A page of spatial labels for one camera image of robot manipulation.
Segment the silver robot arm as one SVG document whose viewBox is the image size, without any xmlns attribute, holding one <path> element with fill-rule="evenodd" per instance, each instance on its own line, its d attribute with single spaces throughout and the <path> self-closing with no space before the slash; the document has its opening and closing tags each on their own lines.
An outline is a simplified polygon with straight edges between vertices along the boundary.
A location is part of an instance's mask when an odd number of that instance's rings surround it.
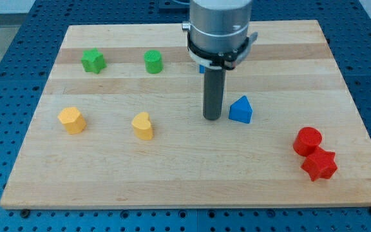
<svg viewBox="0 0 371 232">
<path fill-rule="evenodd" d="M 252 0 L 190 0 L 187 32 L 190 57 L 206 70 L 233 70 L 250 53 Z"/>
</svg>

